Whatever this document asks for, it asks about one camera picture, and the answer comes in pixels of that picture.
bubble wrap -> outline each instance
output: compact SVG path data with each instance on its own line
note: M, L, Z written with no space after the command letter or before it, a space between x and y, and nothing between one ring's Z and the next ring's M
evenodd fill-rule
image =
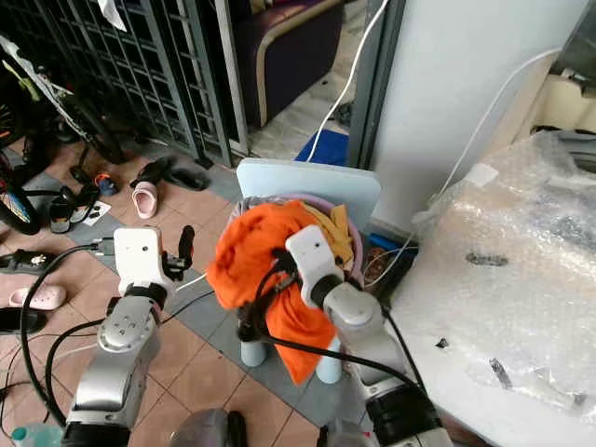
M502 386L596 424L596 176L551 133L492 153L414 221L400 324Z

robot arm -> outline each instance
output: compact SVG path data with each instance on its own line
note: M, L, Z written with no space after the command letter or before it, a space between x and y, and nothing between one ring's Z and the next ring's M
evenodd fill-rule
M194 234L185 232L183 236ZM147 370L159 350L159 315L174 293L169 277L188 268L189 256L165 264L159 230L115 231L122 296L98 332L98 348L74 396L63 447L126 446L137 420Z
M303 281L301 295L309 307L321 308L337 329L349 354L406 372L399 343L386 330L378 301L344 281L331 249L317 226L286 241ZM374 433L383 446L451 447L447 431L430 400L387 372L353 364L353 371Z

purple sofa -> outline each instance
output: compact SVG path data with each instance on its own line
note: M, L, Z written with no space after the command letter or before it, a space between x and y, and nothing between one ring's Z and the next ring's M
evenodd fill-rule
M288 0L251 14L249 0L228 0L246 118L256 128L332 68L343 0Z

orange cloth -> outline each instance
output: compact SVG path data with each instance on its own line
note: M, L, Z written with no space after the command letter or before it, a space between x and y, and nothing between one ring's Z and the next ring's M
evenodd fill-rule
M264 203L230 223L217 243L215 260L207 269L207 280L220 305L231 309L254 301L259 282L275 260L272 249L283 249L288 237L317 223L298 201L283 205ZM264 291L278 281L279 276L274 275ZM321 310L306 307L296 284L274 300L266 322L274 337L305 345L327 348L335 335L335 328ZM319 356L284 346L276 348L297 385L317 367Z

white cable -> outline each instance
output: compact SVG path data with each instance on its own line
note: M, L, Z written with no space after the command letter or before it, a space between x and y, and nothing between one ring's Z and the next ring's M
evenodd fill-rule
M439 193L437 194L437 197L441 196L445 192L445 189L447 189L447 186L449 186L449 183L451 182L451 180L454 177L455 173L459 169L459 166L462 164L462 161L464 161L464 158L466 157L467 152L469 151L469 148L472 147L472 144L478 138L478 134L480 133L480 131L482 129L482 126L484 126L484 123L486 122L486 119L489 117L489 115L493 111L494 107L496 106L496 104L498 103L498 101L503 96L503 93L505 92L506 88L508 87L509 83L513 80L513 78L516 75L518 75L521 70L524 70L529 65L535 63L536 61L540 61L541 59L546 58L547 56L550 56L552 54L556 54L556 53L558 53L560 51L561 51L561 48L553 48L553 49L548 49L547 51L543 51L543 52L541 52L539 54L536 54L532 58L528 59L526 62L524 62L518 68L516 68L513 72L511 72L511 74L505 80L505 82L503 83L503 85L501 86L501 88L497 91L497 93L494 96L493 100L491 101L491 103L487 107L486 111L484 112L484 115L482 115L481 120L478 122L478 125L476 126L476 128L472 132L472 135L470 136L470 138L469 138L466 146L464 147L464 150L462 151L462 153L459 156L459 158L457 158L457 161L455 162L454 167L451 169L451 172L449 173L449 176L447 177L447 180L445 180L445 183L440 188ZM414 231L412 231L410 233L410 235L408 236L408 239L403 244L403 247L401 247L401 250L398 252L398 254L393 259L393 261L391 261L391 264L389 264L387 266L387 268L385 269L385 271L379 276L379 278L375 279L373 282L371 282L369 284L365 284L364 287L371 287L374 284L378 283L387 274L387 272L389 270L391 270L391 268L393 267L393 265L395 265L395 263L400 258L401 254L404 252L404 250L407 247L408 243L412 240L413 235L414 235Z
M193 279L192 281L188 281L186 284L183 284L182 286L180 286L178 289L176 289L176 292L181 291L182 289L186 289L188 286L192 286L193 284L199 282L201 279L204 279L207 276L206 273L204 273L203 275L201 275L198 278Z
M71 354L74 354L75 352L86 351L86 350L91 349L92 347L95 347L95 346L97 346L97 343L94 343L93 345L87 345L87 346L83 346L83 347L78 347L77 349L72 349L70 351L63 352L62 354L60 354L59 356L56 356L54 358L54 362L57 359L62 359L64 357L66 357L66 356L70 356Z
M381 258L383 258L383 257L385 257L385 256L387 256L387 255L389 255L389 254L391 254L391 253L395 253L396 251L400 251L400 250L401 250L401 247L399 247L398 249L393 249L393 250L390 250L390 251L384 251L383 253L381 253L381 254L379 254L379 255L375 256L374 258L372 258L372 259L371 259L371 260L370 260L370 261L369 261L369 262L366 264L366 266L364 267L364 277L366 278L366 272L368 272L368 271L369 271L369 268L371 268L371 265L373 265L373 264L374 264L374 262L375 262L377 259L381 259ZM418 247L417 247L417 246L414 246L414 247L408 247L408 248L407 248L406 250L404 250L404 251L407 251L407 250L418 250Z
M371 19L371 22L366 27L366 30L364 30L364 34L362 35L362 39L360 40L358 49L356 50L356 54L354 55L354 61L352 62L352 69L350 70L350 76L348 77L347 81L345 82L344 89L342 90L339 97L337 98L337 101L332 106L332 108L329 110L329 112L325 115L322 123L320 123L320 126L318 127L317 135L315 136L315 140L313 141L313 147L310 150L310 154L308 155L308 158L306 159L307 163L310 162L310 160L312 160L313 156L315 155L315 152L317 151L318 138L320 137L320 133L323 131L325 124L327 123L329 118L332 116L333 112L335 111L335 109L337 108L339 103L344 98L345 94L347 93L347 90L350 87L350 84L352 84L352 78L354 77L354 73L356 72L356 67L358 66L358 60L360 59L360 53L362 52L362 49L364 48L366 39L368 38L369 33L371 32L371 29L373 28L374 24L379 20L379 18L381 17L381 14L383 14L383 11L385 10L387 3L389 3L389 0L383 0L383 3L377 9L376 13L374 14L374 16Z
M408 244L412 240L412 237L413 237L413 231L410 233L410 235L408 236L408 238L406 239L406 241L403 243L403 245L400 248L400 251L398 251L398 254L395 255L395 258L393 259L393 261L391 261L391 264L389 264L387 266L387 268L383 271L383 273L381 275L379 275L379 278L375 279L373 282L369 282L368 284L364 284L364 287L372 287L374 284L376 284L381 279L383 279L387 273L389 273L389 270L391 270L391 267L393 267L393 265L400 258L401 254L404 253L405 250L408 248Z
M501 99L501 96L503 96L503 93L505 92L505 89L508 87L509 82L511 82L513 80L513 78L515 76L517 76L521 70L527 68L529 65L533 64L536 61L540 61L541 59L546 58L547 56L550 56L551 54L556 54L560 51L561 51L561 48L553 48L553 49L548 49L547 51L543 51L542 53L536 54L534 57L528 59L526 62L524 62L522 65L520 65L518 68L516 68L515 70L513 70L511 72L509 77L505 80L505 82L503 83L503 85L501 86L499 91L494 96L494 99L490 103L488 108L486 109L486 112L484 112L484 115L482 116L481 120L478 122L478 125L472 132L472 136L469 137L469 141L467 142L466 147L464 147L464 150L462 151L462 155L459 156L459 158L455 162L454 168L451 169L451 172L449 173L449 177L447 177L447 180L445 181L445 183L439 190L438 196L443 194L445 189L447 189L447 186L449 186L449 183L451 182L452 178L454 177L455 172L459 169L459 165L461 165L462 161L464 161L464 158L467 155L467 151L469 151L469 148L472 147L472 143L474 143L476 141L476 138L478 137L478 134L480 133L482 126L484 126L486 119L491 114L491 112L493 111L493 109L496 106L496 104L498 103L498 101Z

